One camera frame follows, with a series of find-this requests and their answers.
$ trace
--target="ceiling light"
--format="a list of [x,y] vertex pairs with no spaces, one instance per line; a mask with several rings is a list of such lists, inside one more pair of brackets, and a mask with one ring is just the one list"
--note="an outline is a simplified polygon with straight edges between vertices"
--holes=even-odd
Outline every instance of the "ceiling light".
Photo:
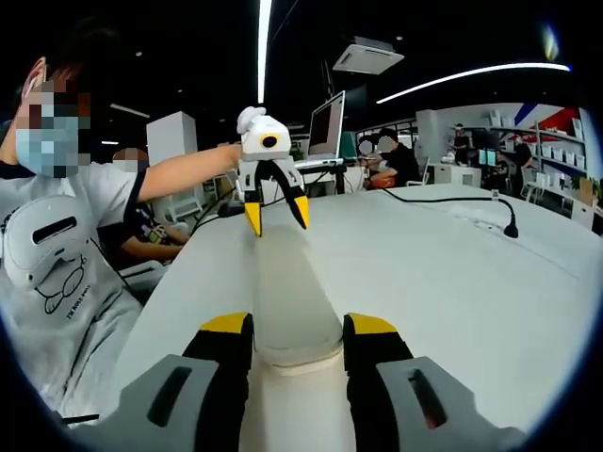
[[132,108],[128,108],[127,106],[111,104],[111,108],[115,108],[116,110],[126,111],[128,113],[132,113],[133,115],[141,116],[142,118],[146,118],[147,120],[151,118],[151,115],[147,115],[146,113],[142,113],[141,111],[133,110]]
[[569,66],[553,63],[510,63],[501,64],[498,66],[489,66],[487,68],[474,69],[472,71],[466,71],[464,73],[455,73],[454,75],[449,75],[448,77],[438,78],[437,80],[433,80],[432,82],[424,83],[423,85],[418,85],[414,88],[406,89],[396,94],[392,94],[391,96],[384,97],[380,101],[377,101],[377,104],[382,104],[384,102],[391,101],[392,99],[396,99],[397,97],[403,96],[404,94],[408,94],[409,92],[418,91],[426,87],[437,85],[438,83],[454,80],[455,78],[467,77],[469,75],[475,75],[476,73],[490,73],[493,71],[502,71],[505,69],[554,69],[557,71],[572,71],[572,68],[570,68]]
[[257,27],[257,103],[264,103],[264,82],[266,80],[266,53],[268,51],[268,31],[272,0],[260,0],[260,19]]

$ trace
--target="white tabletop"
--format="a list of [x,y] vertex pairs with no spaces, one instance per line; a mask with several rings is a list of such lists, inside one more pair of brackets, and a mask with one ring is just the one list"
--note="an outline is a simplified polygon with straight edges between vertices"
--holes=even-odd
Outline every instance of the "white tabletop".
[[[395,191],[415,199],[488,195],[448,185]],[[568,218],[508,200],[516,240],[452,215],[474,211],[504,223],[509,214],[500,203],[404,204],[379,191],[312,199],[307,231],[286,205],[273,205],[263,210],[264,235],[277,226],[296,231],[339,318],[356,312],[386,319],[415,356],[431,357],[471,389],[487,419],[530,430],[562,391],[589,338],[603,247],[600,237]],[[121,388],[165,355],[181,354],[205,321],[252,309],[253,243],[263,238],[253,236],[243,216],[213,221],[191,238],[124,347],[106,412],[117,406]],[[244,432],[264,435],[258,441],[265,450],[294,441],[300,450],[326,450],[326,443],[329,450],[350,450],[341,363],[285,379],[257,364],[250,381],[246,418],[263,417],[247,420]],[[315,400],[325,407],[321,413]],[[291,416],[299,417],[298,428]],[[320,434],[309,435],[308,428]]]

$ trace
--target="blue face mask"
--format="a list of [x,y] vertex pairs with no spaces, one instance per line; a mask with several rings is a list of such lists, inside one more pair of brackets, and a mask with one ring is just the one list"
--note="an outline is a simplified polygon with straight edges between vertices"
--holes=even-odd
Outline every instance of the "blue face mask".
[[41,128],[17,129],[19,163],[49,177],[68,177],[78,171],[78,123],[76,116],[53,116],[53,105],[42,105]]

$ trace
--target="office room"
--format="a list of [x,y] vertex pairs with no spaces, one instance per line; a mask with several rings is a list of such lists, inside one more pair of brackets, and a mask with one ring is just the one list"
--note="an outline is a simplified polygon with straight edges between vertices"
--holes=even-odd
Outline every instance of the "office room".
[[600,443],[596,26],[504,9],[48,6],[3,29],[8,440]]

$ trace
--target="computer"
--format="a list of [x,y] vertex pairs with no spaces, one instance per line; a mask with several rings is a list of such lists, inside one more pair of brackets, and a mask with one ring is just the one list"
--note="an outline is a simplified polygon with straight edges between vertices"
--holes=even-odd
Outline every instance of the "computer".
[[297,162],[296,168],[343,163],[339,155],[339,147],[345,99],[346,91],[341,91],[312,112],[308,157],[304,161]]
[[495,167],[497,165],[497,152],[493,149],[480,149],[479,150],[480,165],[485,167]]

